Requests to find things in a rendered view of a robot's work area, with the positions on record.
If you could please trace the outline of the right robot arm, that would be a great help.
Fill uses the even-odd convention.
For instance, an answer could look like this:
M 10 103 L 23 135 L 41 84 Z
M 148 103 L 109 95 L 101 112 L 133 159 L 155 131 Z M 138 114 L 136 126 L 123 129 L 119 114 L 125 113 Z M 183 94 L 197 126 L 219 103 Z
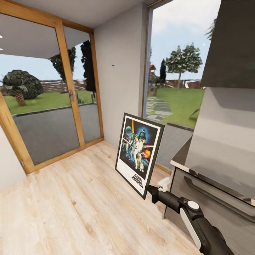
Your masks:
M 181 214 L 200 253 L 204 255 L 235 255 L 226 245 L 225 238 L 220 230 L 212 226 L 210 222 L 204 218 L 203 211 L 196 202 L 184 197 L 179 198 L 167 191 L 167 185 L 170 182 L 170 177 L 165 177 L 158 182 L 159 187 L 154 187 L 152 185 L 144 186 L 152 195 L 152 202 L 156 204 L 160 201 L 178 214 Z M 187 201 L 187 203 L 183 201 Z

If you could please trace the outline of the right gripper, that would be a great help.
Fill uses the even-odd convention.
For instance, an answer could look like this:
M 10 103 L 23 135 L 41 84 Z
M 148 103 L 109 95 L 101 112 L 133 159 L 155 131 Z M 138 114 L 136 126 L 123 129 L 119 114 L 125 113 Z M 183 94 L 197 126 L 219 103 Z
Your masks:
M 174 194 L 172 194 L 169 191 L 166 191 L 166 192 L 159 191 L 159 187 L 154 187 L 152 185 L 144 186 L 144 187 L 152 195 L 152 202 L 154 204 L 156 204 L 158 201 L 160 201 L 169 207 L 170 199 Z

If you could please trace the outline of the poster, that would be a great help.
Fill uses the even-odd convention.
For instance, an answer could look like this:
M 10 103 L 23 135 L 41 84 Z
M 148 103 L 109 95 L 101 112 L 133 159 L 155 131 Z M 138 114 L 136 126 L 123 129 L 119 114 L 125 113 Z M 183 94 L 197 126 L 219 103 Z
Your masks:
M 145 200 L 165 125 L 124 113 L 115 170 Z

